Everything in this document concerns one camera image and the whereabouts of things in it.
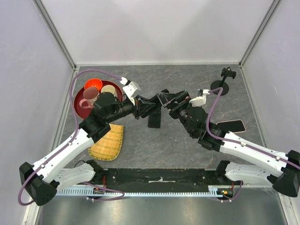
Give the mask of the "black smartphone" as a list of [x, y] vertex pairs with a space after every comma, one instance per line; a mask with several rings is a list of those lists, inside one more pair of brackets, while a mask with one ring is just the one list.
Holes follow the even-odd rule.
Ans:
[[150, 102], [155, 103], [155, 106], [150, 110], [150, 114], [161, 114], [162, 104], [157, 95], [150, 98]]

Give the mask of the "black round-base phone holder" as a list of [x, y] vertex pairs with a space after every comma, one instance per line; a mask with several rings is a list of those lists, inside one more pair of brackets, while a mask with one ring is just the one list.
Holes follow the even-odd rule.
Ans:
[[228, 77], [235, 79], [236, 75], [237, 75], [237, 73], [235, 71], [232, 71], [232, 69], [230, 67], [223, 68], [221, 71], [222, 80], [216, 80], [216, 81], [212, 82], [212, 84], [210, 85], [210, 89], [214, 90], [219, 87], [222, 87], [223, 91], [221, 93], [221, 96], [226, 95], [229, 92], [229, 85], [225, 82], [225, 80]]

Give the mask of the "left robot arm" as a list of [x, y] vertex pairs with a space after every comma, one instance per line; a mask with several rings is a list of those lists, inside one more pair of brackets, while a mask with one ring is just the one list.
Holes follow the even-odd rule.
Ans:
[[42, 159], [33, 164], [25, 162], [19, 167], [22, 184], [18, 194], [19, 204], [25, 205], [21, 201], [24, 190], [36, 205], [42, 206], [52, 200], [57, 192], [72, 185], [89, 181], [99, 184], [103, 179], [102, 168], [93, 160], [66, 171], [63, 168], [104, 137], [111, 130], [110, 122], [130, 114], [144, 118], [161, 107], [157, 96], [147, 99], [137, 95], [121, 102], [110, 92], [99, 94], [88, 117], [76, 124], [68, 139]]

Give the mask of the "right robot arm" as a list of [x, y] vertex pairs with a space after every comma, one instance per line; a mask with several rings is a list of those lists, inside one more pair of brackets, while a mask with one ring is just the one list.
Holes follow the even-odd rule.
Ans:
[[300, 154], [265, 148], [247, 141], [235, 133], [220, 128], [210, 121], [213, 110], [206, 113], [202, 106], [213, 91], [199, 89], [191, 98], [186, 91], [157, 94], [161, 105], [173, 119], [178, 119], [189, 136], [207, 150], [234, 155], [251, 163], [238, 167], [234, 163], [221, 162], [215, 172], [219, 184], [229, 181], [259, 182], [272, 185], [277, 192], [297, 197], [300, 190]]

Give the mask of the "pink case smartphone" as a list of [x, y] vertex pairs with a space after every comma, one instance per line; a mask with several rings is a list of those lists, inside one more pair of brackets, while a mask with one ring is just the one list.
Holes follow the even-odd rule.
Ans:
[[221, 121], [217, 123], [217, 126], [219, 126], [222, 130], [233, 133], [244, 133], [246, 131], [246, 127], [242, 120]]

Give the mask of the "black folding phone stand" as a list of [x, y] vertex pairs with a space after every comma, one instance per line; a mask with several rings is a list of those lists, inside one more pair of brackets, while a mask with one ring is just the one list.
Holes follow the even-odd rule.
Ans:
[[159, 129], [161, 127], [161, 110], [156, 110], [148, 116], [148, 128]]

